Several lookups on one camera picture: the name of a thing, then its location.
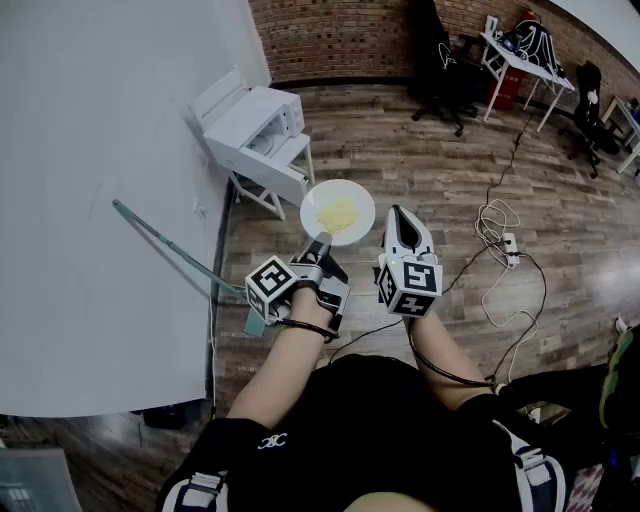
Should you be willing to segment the person's left forearm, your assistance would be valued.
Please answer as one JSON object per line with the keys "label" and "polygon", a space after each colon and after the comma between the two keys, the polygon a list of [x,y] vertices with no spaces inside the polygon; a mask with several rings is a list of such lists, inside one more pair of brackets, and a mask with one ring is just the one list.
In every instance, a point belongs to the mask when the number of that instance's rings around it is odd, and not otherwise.
{"label": "person's left forearm", "polygon": [[272,429],[301,397],[321,355],[325,337],[297,327],[282,330],[266,360],[234,400],[228,418]]}

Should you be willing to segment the patterned cushion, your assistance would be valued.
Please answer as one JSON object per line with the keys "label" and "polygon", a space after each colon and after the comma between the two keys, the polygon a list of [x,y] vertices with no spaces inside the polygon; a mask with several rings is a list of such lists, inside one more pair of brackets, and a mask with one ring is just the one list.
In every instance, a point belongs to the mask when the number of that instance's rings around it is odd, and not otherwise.
{"label": "patterned cushion", "polygon": [[593,512],[593,501],[604,471],[603,465],[597,464],[577,472],[565,512]]}

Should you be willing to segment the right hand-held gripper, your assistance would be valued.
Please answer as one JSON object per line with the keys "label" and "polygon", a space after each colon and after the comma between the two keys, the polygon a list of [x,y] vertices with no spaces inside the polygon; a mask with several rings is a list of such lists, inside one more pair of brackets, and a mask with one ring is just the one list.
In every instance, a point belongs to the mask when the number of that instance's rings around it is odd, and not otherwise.
{"label": "right hand-held gripper", "polygon": [[[426,317],[443,293],[443,268],[432,253],[433,239],[413,213],[393,205],[386,217],[384,249],[375,279],[378,300],[390,314]],[[395,255],[409,249],[415,255]]]}

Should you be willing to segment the person's left hand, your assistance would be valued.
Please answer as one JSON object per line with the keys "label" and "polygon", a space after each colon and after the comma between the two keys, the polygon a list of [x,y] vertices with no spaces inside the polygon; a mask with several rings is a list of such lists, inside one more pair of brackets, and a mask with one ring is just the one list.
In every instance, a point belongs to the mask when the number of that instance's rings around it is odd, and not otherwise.
{"label": "person's left hand", "polygon": [[320,328],[328,328],[333,315],[318,303],[313,288],[304,287],[297,289],[292,296],[290,318]]}

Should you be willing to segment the low black office chair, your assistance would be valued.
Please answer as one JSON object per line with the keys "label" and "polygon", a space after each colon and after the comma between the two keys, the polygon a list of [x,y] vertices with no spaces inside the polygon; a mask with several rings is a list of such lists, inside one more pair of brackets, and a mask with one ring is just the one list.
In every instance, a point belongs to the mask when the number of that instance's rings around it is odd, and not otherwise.
{"label": "low black office chair", "polygon": [[602,75],[600,69],[590,61],[576,68],[578,82],[579,103],[573,113],[575,130],[560,128],[558,134],[572,140],[572,152],[567,155],[569,160],[580,154],[586,156],[591,165],[590,178],[598,177],[597,165],[600,158],[598,150],[616,156],[620,148],[614,137],[614,127],[606,128],[600,119],[600,87]]}

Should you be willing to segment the person's torso in black shirt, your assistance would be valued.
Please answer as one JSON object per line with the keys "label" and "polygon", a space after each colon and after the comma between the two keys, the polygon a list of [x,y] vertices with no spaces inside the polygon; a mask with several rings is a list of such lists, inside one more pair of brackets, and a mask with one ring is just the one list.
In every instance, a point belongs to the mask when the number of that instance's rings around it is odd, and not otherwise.
{"label": "person's torso in black shirt", "polygon": [[440,512],[556,512],[574,480],[542,428],[500,398],[451,411],[408,364],[348,355],[314,371],[273,427],[209,422],[156,512],[345,512],[372,493]]}

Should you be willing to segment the green flat mop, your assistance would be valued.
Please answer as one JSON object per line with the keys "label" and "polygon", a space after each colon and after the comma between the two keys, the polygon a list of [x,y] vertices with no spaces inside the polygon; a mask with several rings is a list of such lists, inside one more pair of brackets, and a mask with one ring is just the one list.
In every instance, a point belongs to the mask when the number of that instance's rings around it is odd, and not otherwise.
{"label": "green flat mop", "polygon": [[[247,302],[246,297],[244,295],[245,288],[237,285],[232,285],[219,276],[217,276],[212,270],[207,269],[201,262],[193,258],[190,254],[184,251],[180,246],[175,244],[173,241],[167,239],[164,235],[150,226],[147,222],[145,222],[142,218],[136,215],[133,211],[131,211],[126,205],[124,205],[118,199],[112,200],[112,206],[115,210],[130,224],[132,224],[135,228],[141,228],[143,232],[147,235],[151,235],[161,244],[164,244],[170,251],[179,256],[184,262],[186,262],[189,266],[196,269],[201,274],[205,275],[211,284],[215,284],[218,287],[223,288],[227,292],[235,295],[236,297],[240,297],[242,301]],[[262,336],[265,331],[265,323],[263,320],[259,318],[259,316],[250,311],[245,323],[244,332],[248,335],[252,336]]]}

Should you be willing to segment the person's right forearm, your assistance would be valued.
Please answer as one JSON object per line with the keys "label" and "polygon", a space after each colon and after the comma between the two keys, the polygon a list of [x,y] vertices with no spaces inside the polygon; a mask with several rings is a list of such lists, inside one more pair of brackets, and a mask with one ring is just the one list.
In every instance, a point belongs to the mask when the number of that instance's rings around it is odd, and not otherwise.
{"label": "person's right forearm", "polygon": [[[452,338],[435,311],[424,318],[406,319],[405,327],[416,349],[432,364],[460,378],[483,380],[478,366]],[[473,397],[492,394],[489,387],[457,383],[424,365],[417,356],[415,358],[435,397],[450,410],[459,409]]]}

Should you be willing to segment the tall black office chair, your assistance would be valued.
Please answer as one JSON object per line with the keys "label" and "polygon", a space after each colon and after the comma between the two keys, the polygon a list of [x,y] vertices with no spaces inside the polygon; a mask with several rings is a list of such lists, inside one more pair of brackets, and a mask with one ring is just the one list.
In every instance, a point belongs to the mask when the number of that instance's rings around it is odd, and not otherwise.
{"label": "tall black office chair", "polygon": [[455,135],[460,137],[464,133],[460,115],[475,117],[478,113],[475,102],[482,88],[482,70],[451,50],[434,0],[408,0],[407,20],[414,73],[411,92],[421,103],[411,119],[448,112],[457,126]]}

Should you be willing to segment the grey panel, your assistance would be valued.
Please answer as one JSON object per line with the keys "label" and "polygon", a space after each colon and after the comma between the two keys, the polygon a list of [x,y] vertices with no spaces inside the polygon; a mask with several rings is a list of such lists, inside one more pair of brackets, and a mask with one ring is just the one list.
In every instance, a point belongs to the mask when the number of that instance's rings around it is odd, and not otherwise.
{"label": "grey panel", "polygon": [[0,449],[0,512],[82,512],[64,451]]}

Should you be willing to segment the yellowish food residue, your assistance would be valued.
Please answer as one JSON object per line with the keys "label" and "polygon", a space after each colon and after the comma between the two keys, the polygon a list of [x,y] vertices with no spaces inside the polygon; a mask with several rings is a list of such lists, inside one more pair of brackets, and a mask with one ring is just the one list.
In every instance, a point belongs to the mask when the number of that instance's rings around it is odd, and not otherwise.
{"label": "yellowish food residue", "polygon": [[359,212],[349,198],[339,198],[319,210],[316,220],[324,231],[337,235],[352,226],[359,218]]}

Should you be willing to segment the white desk with crossed legs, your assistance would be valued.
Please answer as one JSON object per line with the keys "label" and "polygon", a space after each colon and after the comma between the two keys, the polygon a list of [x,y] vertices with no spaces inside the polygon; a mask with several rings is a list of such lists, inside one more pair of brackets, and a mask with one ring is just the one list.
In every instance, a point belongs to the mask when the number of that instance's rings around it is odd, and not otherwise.
{"label": "white desk with crossed legs", "polygon": [[524,71],[528,75],[532,75],[535,78],[535,83],[533,89],[531,90],[524,108],[527,108],[533,93],[536,91],[536,88],[540,81],[543,81],[545,85],[553,91],[554,98],[552,100],[551,105],[548,107],[545,112],[542,120],[540,121],[536,132],[539,133],[548,120],[550,114],[553,112],[556,107],[560,97],[565,91],[573,92],[575,87],[571,84],[571,82],[566,78],[566,74],[561,68],[560,62],[556,58],[556,61],[559,66],[559,71],[557,75],[552,75],[545,69],[540,66],[534,65],[532,63],[521,60],[518,56],[514,55],[507,49],[505,49],[500,44],[500,38],[504,33],[499,32],[497,30],[497,19],[492,16],[487,17],[487,23],[485,26],[485,31],[481,33],[482,38],[484,39],[486,46],[484,48],[484,52],[481,58],[481,64],[490,72],[490,74],[496,79],[496,87],[494,92],[492,93],[487,110],[482,118],[483,122],[486,122],[489,118],[489,115],[493,109],[493,103],[498,95],[500,86],[505,78],[507,70],[512,67],[514,69],[519,69]]}

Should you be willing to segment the black striped bag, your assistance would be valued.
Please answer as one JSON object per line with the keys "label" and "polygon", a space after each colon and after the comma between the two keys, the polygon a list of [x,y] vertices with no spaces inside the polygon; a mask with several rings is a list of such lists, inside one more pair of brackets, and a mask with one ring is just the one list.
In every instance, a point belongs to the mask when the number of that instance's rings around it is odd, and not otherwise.
{"label": "black striped bag", "polygon": [[552,36],[540,22],[521,21],[501,36],[500,44],[521,60],[540,66],[552,75],[558,74]]}

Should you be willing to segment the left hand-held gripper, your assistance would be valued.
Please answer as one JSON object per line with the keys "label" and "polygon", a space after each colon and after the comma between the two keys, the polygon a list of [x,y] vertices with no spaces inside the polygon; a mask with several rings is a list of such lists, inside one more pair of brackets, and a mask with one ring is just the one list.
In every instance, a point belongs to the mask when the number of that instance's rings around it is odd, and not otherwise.
{"label": "left hand-held gripper", "polygon": [[266,325],[288,320],[294,292],[308,287],[318,305],[333,315],[329,329],[339,330],[351,288],[346,273],[328,254],[332,241],[330,233],[320,232],[304,256],[288,264],[272,256],[246,277],[247,301]]}

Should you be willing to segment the small white table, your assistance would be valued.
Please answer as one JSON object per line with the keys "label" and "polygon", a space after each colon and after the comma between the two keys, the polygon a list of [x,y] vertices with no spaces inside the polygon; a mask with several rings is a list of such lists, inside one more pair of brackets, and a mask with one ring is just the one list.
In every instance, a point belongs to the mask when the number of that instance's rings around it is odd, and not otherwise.
{"label": "small white table", "polygon": [[640,114],[634,115],[632,105],[614,96],[600,121],[613,136],[616,143],[621,144],[621,161],[617,163],[618,174],[628,173],[629,169],[640,158]]}

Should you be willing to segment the white round plate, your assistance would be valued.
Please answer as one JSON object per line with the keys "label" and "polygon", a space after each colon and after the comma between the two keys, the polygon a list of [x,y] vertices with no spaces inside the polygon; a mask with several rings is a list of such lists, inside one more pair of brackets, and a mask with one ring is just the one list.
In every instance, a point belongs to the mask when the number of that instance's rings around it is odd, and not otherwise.
{"label": "white round plate", "polygon": [[359,218],[342,233],[332,235],[333,247],[344,247],[361,240],[369,233],[376,218],[374,201],[363,186],[345,179],[328,180],[316,185],[300,207],[300,221],[309,237],[315,238],[320,232],[326,232],[316,220],[316,214],[339,198],[349,198],[358,210]]}

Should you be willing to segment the red box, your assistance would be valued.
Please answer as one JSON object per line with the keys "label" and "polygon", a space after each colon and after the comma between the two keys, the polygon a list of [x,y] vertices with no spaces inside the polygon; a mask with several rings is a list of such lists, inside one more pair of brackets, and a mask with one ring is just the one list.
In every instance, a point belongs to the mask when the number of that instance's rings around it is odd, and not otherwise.
{"label": "red box", "polygon": [[493,103],[493,109],[511,110],[513,108],[515,97],[518,94],[525,76],[526,73],[522,70],[512,67],[507,70],[498,95]]}

